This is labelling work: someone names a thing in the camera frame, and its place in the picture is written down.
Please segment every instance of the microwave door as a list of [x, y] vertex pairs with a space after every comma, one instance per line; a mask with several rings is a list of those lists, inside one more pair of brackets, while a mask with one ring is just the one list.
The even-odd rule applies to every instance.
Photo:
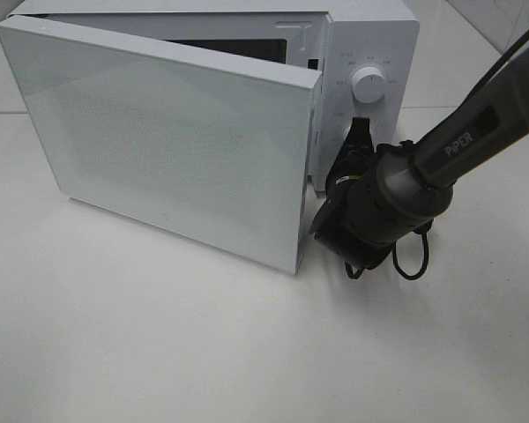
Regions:
[[25, 16], [0, 41], [62, 192], [296, 272], [320, 72]]

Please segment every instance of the white microwave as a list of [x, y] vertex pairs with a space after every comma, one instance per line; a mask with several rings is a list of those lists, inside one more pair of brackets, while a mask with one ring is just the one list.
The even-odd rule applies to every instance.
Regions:
[[62, 192], [295, 273], [351, 122], [390, 143], [401, 0], [26, 0], [0, 41]]

